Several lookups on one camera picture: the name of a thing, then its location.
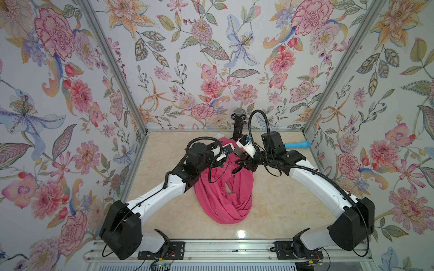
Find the pink trousers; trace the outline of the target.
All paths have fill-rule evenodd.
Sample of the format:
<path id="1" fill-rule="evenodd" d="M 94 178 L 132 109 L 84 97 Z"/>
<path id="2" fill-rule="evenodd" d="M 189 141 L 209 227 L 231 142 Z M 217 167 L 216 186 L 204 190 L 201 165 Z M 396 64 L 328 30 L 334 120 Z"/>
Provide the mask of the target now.
<path id="1" fill-rule="evenodd" d="M 253 172 L 247 169 L 233 174 L 238 157 L 231 153 L 222 167 L 201 173 L 194 192 L 204 212 L 220 224 L 237 224 L 249 214 L 253 205 Z"/>

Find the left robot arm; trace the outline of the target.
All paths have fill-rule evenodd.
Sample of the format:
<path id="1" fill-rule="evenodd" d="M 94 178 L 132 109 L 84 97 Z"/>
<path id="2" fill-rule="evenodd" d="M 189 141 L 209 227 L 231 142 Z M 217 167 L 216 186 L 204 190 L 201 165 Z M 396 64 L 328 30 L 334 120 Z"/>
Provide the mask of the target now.
<path id="1" fill-rule="evenodd" d="M 143 231 L 142 226 L 165 204 L 192 188 L 202 172 L 222 166 L 234 150 L 232 143 L 221 143 L 213 137 L 191 140 L 184 156 L 165 174 L 161 184 L 132 201 L 116 201 L 111 205 L 99 233 L 105 246 L 119 260 L 129 258 L 135 252 L 164 257 L 170 239 L 161 230 Z"/>

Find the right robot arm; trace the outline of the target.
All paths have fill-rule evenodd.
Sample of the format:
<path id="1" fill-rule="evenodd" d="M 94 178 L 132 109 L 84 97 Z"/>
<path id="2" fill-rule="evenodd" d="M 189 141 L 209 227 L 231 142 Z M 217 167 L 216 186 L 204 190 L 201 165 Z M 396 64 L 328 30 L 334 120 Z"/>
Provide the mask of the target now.
<path id="1" fill-rule="evenodd" d="M 311 253 L 330 246 L 345 251 L 354 251 L 362 242 L 369 243 L 374 230 L 375 205 L 367 198 L 357 198 L 346 192 L 328 176 L 318 171 L 304 155 L 297 150 L 288 150 L 280 133 L 266 124 L 262 134 L 263 146 L 255 142 L 252 135 L 252 117 L 238 108 L 231 115 L 235 122 L 233 139 L 236 141 L 235 154 L 241 169 L 256 171 L 259 166 L 268 171 L 276 169 L 290 176 L 309 189 L 332 212 L 335 222 L 319 228 L 307 228 L 296 234 L 288 248 L 277 247 L 277 252 L 292 254 L 297 259 L 306 259 Z"/>

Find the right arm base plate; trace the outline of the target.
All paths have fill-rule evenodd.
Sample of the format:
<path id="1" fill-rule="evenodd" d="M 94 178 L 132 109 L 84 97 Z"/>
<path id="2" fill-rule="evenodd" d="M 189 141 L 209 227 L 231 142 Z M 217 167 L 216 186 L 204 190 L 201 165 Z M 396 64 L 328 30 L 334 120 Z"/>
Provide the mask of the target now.
<path id="1" fill-rule="evenodd" d="M 270 248 L 278 260 L 323 260 L 321 250 L 308 250 L 298 242 L 276 241 Z"/>

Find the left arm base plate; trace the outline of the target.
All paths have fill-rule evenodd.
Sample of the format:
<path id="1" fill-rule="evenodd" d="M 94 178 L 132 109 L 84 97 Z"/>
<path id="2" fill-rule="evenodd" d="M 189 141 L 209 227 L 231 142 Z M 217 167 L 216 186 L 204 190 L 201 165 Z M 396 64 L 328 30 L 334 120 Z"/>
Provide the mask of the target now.
<path id="1" fill-rule="evenodd" d="M 185 242 L 166 242 L 157 252 L 139 251 L 138 260 L 183 260 L 185 253 Z"/>

